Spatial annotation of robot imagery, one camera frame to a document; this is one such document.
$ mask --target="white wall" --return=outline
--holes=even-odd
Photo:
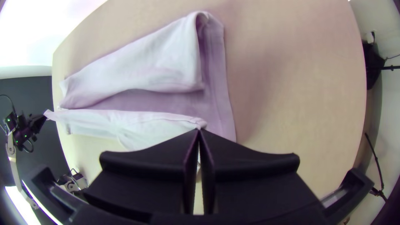
[[[400,14],[393,0],[351,0],[360,33],[363,36],[374,30],[379,54],[391,57],[400,54]],[[388,60],[386,65],[400,65],[400,57]],[[377,130],[375,151],[382,169],[386,197],[396,184],[400,174],[400,71],[382,72],[382,111]],[[380,189],[376,163],[371,159],[367,176]],[[380,197],[367,195],[351,215],[350,225],[370,224],[384,201]]]
[[[0,79],[51,75],[55,49],[105,1],[7,0],[0,12]]]

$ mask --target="lavender towel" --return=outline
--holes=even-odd
[[[198,117],[207,122],[208,131],[236,141],[223,37],[223,25],[211,14],[193,12],[68,77],[60,84],[64,94],[60,107]],[[142,53],[127,52],[132,45]],[[147,57],[142,60],[145,66],[142,62],[133,63],[140,61],[138,56]],[[147,68],[154,67],[167,68],[169,73],[164,75],[162,70],[148,72]],[[166,80],[179,85],[157,86],[154,82],[143,82],[143,76],[152,81]],[[139,79],[140,83],[127,81],[127,78]]]

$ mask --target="beige table surface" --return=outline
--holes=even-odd
[[[109,0],[54,53],[54,107],[64,77],[196,10],[225,26],[237,142],[294,152],[298,174],[319,198],[335,190],[354,163],[366,102],[363,49],[347,0]],[[68,165],[89,181],[101,171],[102,151],[123,150],[57,127]]]

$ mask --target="cloth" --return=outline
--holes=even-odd
[[[117,137],[128,150],[139,150],[202,128],[207,121],[207,130],[236,141],[226,81],[223,26],[207,12],[193,12],[92,62],[60,86],[64,95],[60,108],[69,110],[45,115],[64,123],[70,133]],[[105,114],[107,111],[111,111],[112,119]],[[155,115],[161,116],[163,123],[147,120],[124,124],[128,116],[141,121],[141,117]],[[102,121],[96,124],[95,118]],[[143,135],[137,127],[127,128],[138,124]],[[175,131],[165,136],[152,133],[157,130],[155,125],[166,133],[170,127]],[[132,133],[127,136],[123,127]],[[152,135],[162,138],[139,147],[135,144],[138,139],[152,139]]]
[[[131,151],[146,149],[207,124],[200,118],[164,112],[81,109],[47,110],[44,115],[62,123],[68,134],[117,139]]]

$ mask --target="black cable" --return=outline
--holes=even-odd
[[[0,95],[0,97],[6,97],[6,98],[8,98],[8,100],[10,101],[11,106],[12,106],[12,112],[16,115],[16,114],[17,114],[17,111],[15,110],[14,103],[13,103],[13,101],[11,100],[11,98],[8,97],[7,95]]]
[[[380,190],[377,190],[376,188],[373,187],[370,193],[373,194],[373,195],[375,195],[375,196],[380,196],[380,197],[382,197],[383,200],[386,202],[388,199],[387,199],[386,196],[383,194],[383,188],[384,188],[385,186],[384,186],[384,184],[383,184],[382,172],[380,171],[380,166],[379,166],[379,162],[378,162],[378,157],[377,157],[376,154],[375,154],[375,150],[374,150],[374,147],[372,146],[372,143],[371,143],[371,141],[370,141],[370,137],[368,136],[367,133],[364,133],[364,135],[365,135],[365,137],[367,138],[367,141],[368,141],[368,144],[369,144],[370,147],[371,147],[372,153],[374,154],[376,166],[378,167],[379,178],[380,178],[380,186],[381,186],[381,189],[380,189]]]
[[[32,142],[31,142],[29,139],[26,140],[26,141],[30,143],[30,145],[32,146],[32,148],[31,148],[31,149],[28,149],[25,145],[22,145],[22,149],[23,149],[24,151],[28,152],[28,153],[32,153],[33,150],[34,150],[35,148],[33,147],[33,144],[32,144]]]
[[[394,58],[399,57],[399,56],[400,56],[400,54],[395,55],[395,56],[392,56],[392,57],[390,57],[390,58],[386,57],[385,61],[388,60],[388,59],[394,59]]]

